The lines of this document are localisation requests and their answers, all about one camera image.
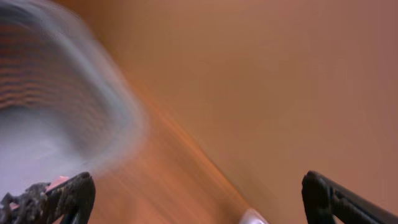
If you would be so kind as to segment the white barcode scanner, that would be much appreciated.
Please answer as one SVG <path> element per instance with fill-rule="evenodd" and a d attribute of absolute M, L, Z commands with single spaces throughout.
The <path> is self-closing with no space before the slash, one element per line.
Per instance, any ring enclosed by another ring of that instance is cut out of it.
<path fill-rule="evenodd" d="M 269 222 L 255 209 L 249 208 L 241 217 L 239 224 L 269 224 Z"/>

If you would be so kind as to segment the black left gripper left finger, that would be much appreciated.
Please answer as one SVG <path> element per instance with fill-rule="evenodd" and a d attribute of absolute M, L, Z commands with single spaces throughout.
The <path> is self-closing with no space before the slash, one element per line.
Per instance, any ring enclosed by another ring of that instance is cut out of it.
<path fill-rule="evenodd" d="M 1 200 L 1 224 L 87 224 L 95 202 L 95 183 L 82 172 L 58 184 L 39 182 Z"/>

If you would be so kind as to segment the grey plastic shopping basket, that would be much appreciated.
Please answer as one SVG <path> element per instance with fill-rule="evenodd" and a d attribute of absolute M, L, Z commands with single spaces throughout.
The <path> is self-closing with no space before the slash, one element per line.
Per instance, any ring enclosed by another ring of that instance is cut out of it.
<path fill-rule="evenodd" d="M 1 2 L 2 194 L 101 176 L 145 129 L 137 98 L 77 14 L 52 1 Z"/>

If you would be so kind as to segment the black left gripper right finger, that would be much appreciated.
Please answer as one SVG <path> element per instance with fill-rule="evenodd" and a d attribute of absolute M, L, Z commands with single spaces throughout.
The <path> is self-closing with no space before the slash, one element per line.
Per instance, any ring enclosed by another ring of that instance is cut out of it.
<path fill-rule="evenodd" d="M 302 199 L 308 224 L 397 223 L 397 216 L 356 195 L 315 171 L 302 179 Z"/>

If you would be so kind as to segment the red tissue packet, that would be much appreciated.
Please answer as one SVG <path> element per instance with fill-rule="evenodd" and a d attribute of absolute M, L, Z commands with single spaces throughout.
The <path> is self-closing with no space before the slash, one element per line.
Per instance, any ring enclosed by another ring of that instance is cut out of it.
<path fill-rule="evenodd" d="M 60 176 L 58 179 L 53 180 L 48 186 L 46 186 L 46 192 L 54 189 L 55 187 L 57 187 L 58 185 L 60 185 L 64 182 L 66 182 L 68 179 L 69 179 L 69 177 L 67 177 L 67 176 Z M 19 205 L 14 202 L 11 202 L 10 206 L 11 206 L 12 210 L 19 207 Z"/>

